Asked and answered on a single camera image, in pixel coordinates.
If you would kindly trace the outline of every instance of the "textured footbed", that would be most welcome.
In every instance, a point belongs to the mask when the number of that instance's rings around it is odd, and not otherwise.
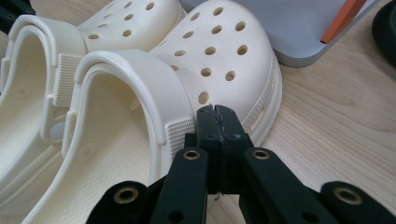
[[[79,150],[68,155],[73,161],[55,196],[31,223],[83,223],[113,185],[124,180],[149,182],[149,136],[142,106],[131,108],[136,96],[119,78],[110,74],[91,78],[94,88],[86,94],[87,110],[81,115],[86,125],[72,142],[78,142],[73,147]]]
[[[0,174],[21,153],[26,140],[34,137],[42,112],[46,87],[46,59],[37,36],[30,35],[16,52],[24,66],[14,64],[13,83],[0,98]]]

